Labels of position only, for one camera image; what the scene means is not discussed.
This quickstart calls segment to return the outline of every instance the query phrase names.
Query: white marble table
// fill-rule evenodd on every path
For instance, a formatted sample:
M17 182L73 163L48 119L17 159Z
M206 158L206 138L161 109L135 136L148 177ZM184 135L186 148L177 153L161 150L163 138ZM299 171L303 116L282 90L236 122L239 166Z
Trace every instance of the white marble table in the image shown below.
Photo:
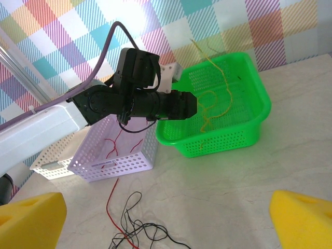
M160 145L153 170L120 178L110 208L117 222L128 195L139 190L143 199L137 218L162 220L192 248L275 249L280 243L269 216L273 191L332 200L331 56L260 75L273 102L260 141L192 159ZM13 200L62 192L68 212L57 248L108 248L116 230L105 205L115 180L89 184L68 176L48 181L33 174ZM124 243L121 248L130 247ZM163 241L154 248L183 247Z

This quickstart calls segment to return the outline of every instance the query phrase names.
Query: plaid wallpaper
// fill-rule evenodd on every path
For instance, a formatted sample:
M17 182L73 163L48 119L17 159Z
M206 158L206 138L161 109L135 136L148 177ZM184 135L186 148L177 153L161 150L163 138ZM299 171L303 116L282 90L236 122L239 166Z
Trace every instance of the plaid wallpaper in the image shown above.
M183 67L245 51L268 70L332 51L331 0L0 0L0 43L54 98L94 68L110 25L125 24L139 48ZM97 77L106 80L120 50L117 29ZM1 67L0 121L37 101Z

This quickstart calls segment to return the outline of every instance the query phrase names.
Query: red wire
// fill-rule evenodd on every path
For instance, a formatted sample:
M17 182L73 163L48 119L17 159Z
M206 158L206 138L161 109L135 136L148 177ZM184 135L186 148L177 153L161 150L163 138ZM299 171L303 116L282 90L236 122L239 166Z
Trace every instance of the red wire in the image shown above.
M143 139L141 139L140 141L139 141L139 143L138 144L136 144L132 149L131 149L131 151L130 151L130 153L141 143L143 141Z
M110 202L110 198L112 197L112 194L113 194L113 192L114 192L114 189L115 189L115 187L116 187L116 185L118 184L118 181L119 181L119 178L117 178L116 179L116 182L115 182L115 184L114 184L114 186L113 186L113 189L112 189L112 191L111 191L111 193L110 193L110 195L109 195L109 197L108 197L108 201L107 201L107 204L106 204L106 212L107 212L107 214L108 214L108 216L109 216L109 218L110 218L110 220L112 221L112 223L113 223L113 225L123 234L123 236L125 237L125 239L128 241L128 243L133 247L133 248L135 248L135 249L139 249L137 246L135 246L129 239L128 239L128 237L127 237L127 235L121 230L121 228L119 228L116 224L115 224L115 222L114 222L114 220L112 219L112 217L111 217L111 215L110 215L110 213L109 213L109 211L108 211L108 205L109 205L109 202Z

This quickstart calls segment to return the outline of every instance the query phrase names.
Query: purple cable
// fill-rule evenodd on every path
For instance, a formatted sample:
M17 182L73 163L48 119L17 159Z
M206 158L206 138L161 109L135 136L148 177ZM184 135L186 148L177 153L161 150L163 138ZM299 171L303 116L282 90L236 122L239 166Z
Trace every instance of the purple cable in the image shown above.
M54 106L56 104L59 104L59 103L61 103L63 101L66 101L67 99L75 96L81 90L83 90L83 88L86 87L94 79L94 77L97 75L100 67L103 64L103 61L104 61L104 59L106 57L106 54L107 54L108 47L110 45L110 41L111 41L111 39L113 37L115 28L117 26L120 26L120 28L122 28L122 30L127 35L127 37L129 38L129 40L130 40L131 44L134 46L134 48L138 49L138 46L136 45L134 39L129 34L129 32L126 29L126 27L121 22L118 22L118 21L114 22L112 24L112 26L110 27L110 29L109 29L109 33L107 35L107 38L106 38L106 41L105 41L105 45L104 45L103 50L102 50L102 52L100 54L98 62L96 64L96 66L94 67L92 73L89 75L89 77L85 81L83 81L77 88L73 89L72 91L70 91L70 92L62 95L61 97L59 97L59 98L57 98L55 100L52 100L51 102L48 102L48 103L46 103L44 105L41 105L41 106L35 108L34 110L35 110L36 113L41 112L42 110L45 110L46 108L49 108L49 107ZM33 115L33 112L30 110L30 111L28 111L26 113L23 113L23 114L17 116L16 118L13 118L13 119L7 121L6 123L4 123L4 124L2 124L0 126L0 131L4 130L5 128L7 128L9 126L14 125L15 123L17 123L17 122L19 122L19 121L21 121L21 120L23 120L23 119L25 119L25 118L27 118L27 117L29 117L31 115Z

